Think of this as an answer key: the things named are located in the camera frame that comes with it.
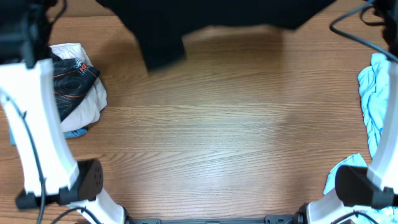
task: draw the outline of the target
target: white garment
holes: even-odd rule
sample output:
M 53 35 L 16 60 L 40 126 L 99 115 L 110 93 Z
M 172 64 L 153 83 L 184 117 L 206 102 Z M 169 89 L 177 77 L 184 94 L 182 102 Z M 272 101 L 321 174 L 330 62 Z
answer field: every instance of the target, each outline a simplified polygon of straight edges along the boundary
M 62 59 L 77 58 L 93 66 L 81 44 L 58 44 L 50 47 Z M 106 90 L 100 78 L 97 78 L 84 100 L 61 122 L 62 131 L 74 131 L 98 121 L 100 111 L 106 104 Z
M 371 157 L 375 155 L 386 116 L 389 96 L 390 62 L 383 54 L 373 54 L 371 66 L 358 75 L 363 121 L 368 132 Z

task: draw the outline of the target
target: blue fabric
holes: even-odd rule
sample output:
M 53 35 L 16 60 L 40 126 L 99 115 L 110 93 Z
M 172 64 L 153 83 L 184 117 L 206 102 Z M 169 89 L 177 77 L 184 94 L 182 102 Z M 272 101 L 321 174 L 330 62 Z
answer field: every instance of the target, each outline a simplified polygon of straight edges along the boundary
M 65 136 L 65 138 L 69 139 L 69 138 L 75 138 L 75 137 L 82 136 L 86 133 L 87 133 L 87 127 L 84 127 L 84 128 L 77 129 L 74 131 L 65 132 L 63 135 Z M 12 132 L 11 132 L 11 129 L 10 129 L 10 143 L 12 146 L 16 145 L 14 136 L 12 135 Z
M 342 165 L 367 167 L 365 160 L 362 158 L 362 156 L 359 153 L 347 157 L 347 159 L 339 162 L 330 171 L 328 180 L 326 181 L 325 189 L 323 190 L 323 194 L 327 194 L 335 187 L 336 172 L 338 168 Z M 381 210 L 371 210 L 368 211 L 366 214 L 375 219 L 375 221 L 377 221 L 379 224 L 398 223 L 397 207 L 387 207 Z M 372 224 L 367 218 L 362 216 L 359 216 L 358 218 L 351 217 L 351 220 L 355 224 Z
M 389 97 L 390 62 L 383 54 L 373 54 L 371 66 L 358 75 L 363 121 L 368 132 L 368 144 L 373 158 L 383 130 Z
M 325 189 L 323 189 L 324 195 L 335 188 L 336 172 L 337 172 L 338 168 L 342 165 L 367 167 L 365 160 L 363 160 L 362 156 L 359 153 L 353 154 L 352 156 L 347 157 L 347 159 L 339 162 L 329 172 L 328 180 L 326 181 L 326 185 L 325 185 Z

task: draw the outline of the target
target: black wire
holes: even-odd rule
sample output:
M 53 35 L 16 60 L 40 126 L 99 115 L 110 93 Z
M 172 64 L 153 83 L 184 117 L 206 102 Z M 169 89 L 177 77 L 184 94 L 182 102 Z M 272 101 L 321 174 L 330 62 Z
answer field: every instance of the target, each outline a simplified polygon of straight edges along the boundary
M 12 104 L 12 106 L 14 107 L 14 109 L 17 111 L 19 117 L 21 118 L 21 121 L 24 123 L 26 133 L 28 134 L 29 141 L 32 146 L 33 155 L 35 157 L 37 172 L 39 173 L 39 180 L 40 180 L 41 189 L 42 189 L 39 216 L 37 217 L 37 224 L 40 224 L 43 220 L 43 214 L 44 214 L 44 209 L 45 209 L 45 179 L 44 179 L 42 167 L 40 165 L 39 155 L 36 150 L 36 145 L 35 145 L 35 142 L 33 141 L 32 133 L 31 133 L 31 131 L 27 125 L 27 122 L 25 120 L 26 113 L 21 112 L 21 110 L 19 109 L 16 102 L 3 89 L 0 88 L 0 92 L 4 96 L 6 96 L 7 102 L 10 102 Z
M 372 221 L 374 224 L 379 224 L 378 222 L 376 222 L 372 217 L 370 217 L 369 215 L 363 213 L 363 212 L 359 212 L 359 211 L 353 211 L 349 214 L 343 215 L 342 217 L 336 219 L 334 222 L 331 222 L 330 224 L 337 224 L 349 217 L 352 217 L 353 215 L 358 216 L 358 215 L 362 215 L 363 217 L 367 218 L 369 221 Z
M 375 1 L 375 0 L 369 0 L 367 3 L 363 4 L 362 6 L 359 6 L 358 8 L 352 10 L 351 12 L 348 12 L 347 14 L 344 14 L 344 15 L 342 15 L 341 17 L 335 19 L 335 20 L 330 24 L 329 28 L 330 28 L 330 30 L 333 31 L 334 33 L 336 33 L 336 34 L 338 34 L 338 35 L 341 35 L 341 36 L 343 36 L 343 37 L 346 37 L 346 38 L 348 38 L 348 39 L 357 41 L 357 42 L 359 42 L 359 43 L 361 43 L 361 44 L 363 44 L 363 45 L 365 45 L 365 46 L 368 46 L 368 47 L 370 47 L 370 48 L 372 48 L 372 49 L 374 49 L 374 50 L 377 50 L 378 52 L 383 53 L 389 60 L 392 60 L 392 61 L 398 63 L 398 57 L 396 57 L 396 56 L 393 55 L 392 53 L 390 53 L 390 52 L 384 50 L 384 49 L 381 48 L 380 46 L 378 46 L 378 45 L 376 45 L 376 44 L 373 44 L 373 43 L 370 43 L 370 42 L 368 42 L 367 40 L 361 39 L 361 38 L 359 38 L 359 37 L 356 37 L 356 36 L 354 36 L 354 35 L 348 34 L 348 33 L 346 33 L 346 32 L 343 32 L 343 31 L 338 30 L 338 29 L 335 28 L 335 24 L 337 24 L 339 21 L 342 21 L 343 19 L 346 19 L 347 17 L 352 16 L 353 14 L 356 14 L 356 13 L 359 12 L 359 11 L 361 11 L 361 10 L 363 10 L 363 9 L 366 9 L 368 6 L 372 5 L 374 1 Z
M 361 21 L 368 26 L 383 26 L 383 25 L 385 25 L 384 22 L 368 22 L 363 19 L 363 15 L 365 14 L 365 12 L 367 12 L 369 9 L 372 9 L 372 8 L 374 8 L 374 7 L 368 6 L 364 9 L 362 9 L 361 13 L 359 14 L 359 18 L 361 19 Z
M 67 10 L 68 3 L 67 0 L 63 0 L 63 6 L 61 8 L 61 11 L 58 12 L 58 14 L 55 16 L 54 20 L 52 21 L 52 25 L 55 24 L 55 22 L 62 16 L 62 14 Z
M 83 208 L 83 207 L 76 207 L 76 208 L 71 208 L 69 210 L 67 210 L 66 212 L 63 212 L 61 215 L 59 215 L 53 222 L 51 222 L 51 224 L 55 224 L 58 221 L 60 221 L 65 215 L 68 215 L 69 213 L 76 211 L 76 210 L 81 210 L 81 213 L 86 212 L 93 220 L 96 224 L 101 224 L 100 221 L 98 221 L 98 219 L 94 216 L 94 214 L 92 214 L 87 208 Z

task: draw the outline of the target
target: table surface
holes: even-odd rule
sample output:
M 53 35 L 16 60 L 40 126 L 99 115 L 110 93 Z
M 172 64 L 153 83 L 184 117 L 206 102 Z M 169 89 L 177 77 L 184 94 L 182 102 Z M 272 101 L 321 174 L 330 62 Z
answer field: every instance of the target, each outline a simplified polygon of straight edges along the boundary
M 99 123 L 68 140 L 73 155 L 101 161 L 134 218 L 263 217 L 320 199 L 339 161 L 370 162 L 357 76 L 374 51 L 328 29 L 346 4 L 296 32 L 199 30 L 184 37 L 187 60 L 154 73 L 117 17 L 60 19 L 51 44 L 81 43 L 108 91 Z M 386 46 L 357 16 L 339 27 Z M 33 223 L 37 210 L 14 205 L 24 178 L 3 112 L 0 133 L 0 223 Z M 47 207 L 44 223 L 64 210 Z

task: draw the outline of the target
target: fabric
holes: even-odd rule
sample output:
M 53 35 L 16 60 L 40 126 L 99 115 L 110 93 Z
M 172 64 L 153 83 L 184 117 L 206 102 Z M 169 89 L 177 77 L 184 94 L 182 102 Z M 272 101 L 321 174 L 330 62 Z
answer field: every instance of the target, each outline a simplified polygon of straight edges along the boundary
M 353 154 L 352 156 L 347 157 L 345 160 L 339 162 L 332 170 L 329 172 L 328 179 L 326 181 L 325 189 L 323 189 L 323 194 L 326 195 L 329 191 L 335 188 L 335 179 L 336 179 L 336 172 L 338 168 L 342 165 L 347 166 L 359 166 L 359 167 L 367 167 L 365 160 L 362 156 L 357 153 Z
M 353 154 L 352 156 L 349 156 L 345 160 L 339 162 L 336 166 L 334 166 L 334 168 L 332 168 L 328 175 L 325 189 L 323 190 L 324 195 L 326 195 L 329 191 L 335 188 L 336 172 L 338 168 L 342 165 L 367 167 L 365 160 L 359 153 Z M 375 219 L 375 221 L 380 224 L 398 223 L 398 208 L 396 207 L 387 207 L 381 210 L 374 209 L 368 211 L 366 214 Z M 372 224 L 367 218 L 362 216 L 359 216 L 358 218 L 351 217 L 350 219 L 355 224 Z
M 65 138 L 69 139 L 69 138 L 75 138 L 75 137 L 82 136 L 86 133 L 87 133 L 87 127 L 84 127 L 84 128 L 77 129 L 74 131 L 65 132 L 63 135 L 65 136 Z M 16 145 L 14 135 L 12 134 L 11 129 L 10 129 L 10 143 L 12 146 Z
M 51 46 L 52 52 L 62 59 L 76 58 L 93 66 L 80 44 L 59 44 Z M 83 101 L 61 122 L 63 132 L 74 131 L 100 119 L 100 111 L 107 105 L 106 90 L 97 78 Z
M 100 71 L 77 58 L 61 59 L 52 54 L 55 102 L 63 121 L 85 98 Z
M 358 75 L 363 120 L 368 132 L 368 144 L 373 158 L 379 145 L 389 97 L 389 66 L 383 54 L 373 54 L 371 66 Z
M 296 29 L 334 0 L 97 0 L 140 43 L 149 70 L 184 58 L 182 35 L 208 25 Z

